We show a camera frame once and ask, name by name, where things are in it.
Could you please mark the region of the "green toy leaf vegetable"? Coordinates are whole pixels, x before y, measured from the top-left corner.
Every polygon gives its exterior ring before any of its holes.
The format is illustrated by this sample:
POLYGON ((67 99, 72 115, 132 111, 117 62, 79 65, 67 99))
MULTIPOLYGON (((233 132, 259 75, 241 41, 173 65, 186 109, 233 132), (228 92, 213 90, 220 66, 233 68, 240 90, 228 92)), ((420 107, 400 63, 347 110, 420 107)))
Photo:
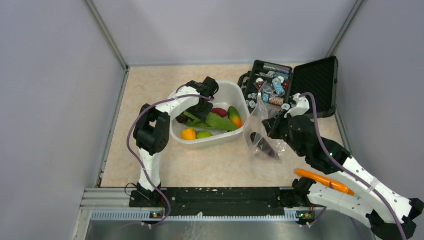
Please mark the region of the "green toy leaf vegetable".
POLYGON ((219 129, 219 130, 225 130, 225 131, 236 131, 240 127, 234 124, 229 119, 220 117, 216 113, 210 112, 204 121, 200 120, 199 118, 195 117, 191 113, 184 112, 184 116, 188 117, 191 121, 188 121, 185 123, 188 127, 193 128, 203 128, 203 129, 219 129))

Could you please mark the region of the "purple toy eggplant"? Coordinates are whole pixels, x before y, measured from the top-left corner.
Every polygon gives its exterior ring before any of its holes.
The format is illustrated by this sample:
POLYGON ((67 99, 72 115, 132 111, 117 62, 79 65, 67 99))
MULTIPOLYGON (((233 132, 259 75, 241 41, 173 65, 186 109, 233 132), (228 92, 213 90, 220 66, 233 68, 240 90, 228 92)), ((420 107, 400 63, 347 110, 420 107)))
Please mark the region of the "purple toy eggplant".
POLYGON ((267 155, 272 159, 278 159, 278 153, 273 149, 273 147, 266 141, 262 135, 257 132, 250 134, 250 140, 253 143, 253 146, 260 150, 262 153, 267 155))

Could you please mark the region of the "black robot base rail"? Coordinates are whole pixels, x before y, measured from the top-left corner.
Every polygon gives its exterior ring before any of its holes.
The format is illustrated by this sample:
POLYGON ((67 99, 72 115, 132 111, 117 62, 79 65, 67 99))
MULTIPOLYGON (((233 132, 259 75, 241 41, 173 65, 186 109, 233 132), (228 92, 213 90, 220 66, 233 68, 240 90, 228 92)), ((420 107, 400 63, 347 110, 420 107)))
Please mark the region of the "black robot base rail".
POLYGON ((286 209, 311 208, 308 192, 299 187, 168 187, 162 193, 134 190, 129 207, 170 210, 172 217, 282 216, 286 209))

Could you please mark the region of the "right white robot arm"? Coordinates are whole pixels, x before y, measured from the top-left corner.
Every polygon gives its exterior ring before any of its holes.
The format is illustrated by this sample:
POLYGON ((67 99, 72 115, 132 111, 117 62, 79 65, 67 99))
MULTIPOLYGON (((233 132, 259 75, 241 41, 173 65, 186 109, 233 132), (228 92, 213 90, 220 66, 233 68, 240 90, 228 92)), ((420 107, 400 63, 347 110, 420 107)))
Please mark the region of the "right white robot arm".
POLYGON ((294 182, 293 200, 342 213, 370 228, 382 240, 408 240, 424 210, 418 198, 403 197, 365 170, 339 143, 321 136, 318 122, 307 116, 279 114, 262 122, 268 137, 283 140, 313 169, 344 184, 343 193, 309 177, 294 182))

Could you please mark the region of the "white plastic tub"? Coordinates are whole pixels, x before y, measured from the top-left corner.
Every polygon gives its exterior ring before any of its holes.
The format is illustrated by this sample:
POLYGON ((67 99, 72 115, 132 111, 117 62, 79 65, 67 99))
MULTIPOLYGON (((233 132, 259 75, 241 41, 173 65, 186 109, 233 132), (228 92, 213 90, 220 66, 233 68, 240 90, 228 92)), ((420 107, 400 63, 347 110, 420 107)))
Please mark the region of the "white plastic tub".
MULTIPOLYGON (((231 81, 218 81, 219 85, 218 92, 214 95, 214 101, 212 104, 216 108, 222 108, 227 110, 229 107, 235 107, 238 111, 242 123, 244 123, 250 115, 248 107, 245 102, 244 95, 241 88, 234 82, 231 81)), ((178 123, 173 120, 170 125, 170 135, 174 140, 181 143, 183 147, 189 150, 196 150, 202 148, 208 148, 218 145, 223 145, 237 140, 243 135, 243 128, 235 131, 225 131, 222 129, 208 129, 212 133, 211 137, 196 139, 196 140, 183 140, 181 138, 181 132, 188 127, 184 124, 178 123)))

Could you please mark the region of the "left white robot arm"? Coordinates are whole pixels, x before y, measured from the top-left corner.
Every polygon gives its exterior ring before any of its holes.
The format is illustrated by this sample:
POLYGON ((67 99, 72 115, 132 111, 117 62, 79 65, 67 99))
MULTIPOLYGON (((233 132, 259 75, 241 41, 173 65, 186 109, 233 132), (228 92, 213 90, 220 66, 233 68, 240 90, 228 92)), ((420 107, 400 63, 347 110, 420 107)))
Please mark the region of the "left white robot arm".
POLYGON ((219 84, 211 77, 203 82, 190 81, 179 87, 168 99, 145 104, 131 126, 128 137, 134 138, 139 152, 135 154, 141 165, 136 189, 149 207, 160 202, 160 161, 170 138, 171 123, 184 112, 205 121, 213 108, 212 100, 219 84))

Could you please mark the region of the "clear zip top bag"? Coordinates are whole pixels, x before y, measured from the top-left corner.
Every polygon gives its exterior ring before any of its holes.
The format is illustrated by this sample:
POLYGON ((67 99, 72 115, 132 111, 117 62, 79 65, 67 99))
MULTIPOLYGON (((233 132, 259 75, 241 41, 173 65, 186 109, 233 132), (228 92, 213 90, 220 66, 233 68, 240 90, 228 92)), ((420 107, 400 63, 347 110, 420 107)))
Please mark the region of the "clear zip top bag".
POLYGON ((263 97, 268 97, 264 93, 253 94, 256 97, 255 108, 250 113, 250 116, 244 123, 243 136, 247 144, 248 159, 250 161, 280 161, 286 151, 286 143, 283 140, 271 139, 267 136, 266 129, 262 124, 263 120, 271 119, 277 116, 280 112, 281 107, 278 105, 272 105, 263 100, 263 97), (258 150, 252 143, 250 135, 252 133, 259 133, 263 138, 273 147, 278 154, 278 159, 270 158, 260 150, 258 150))

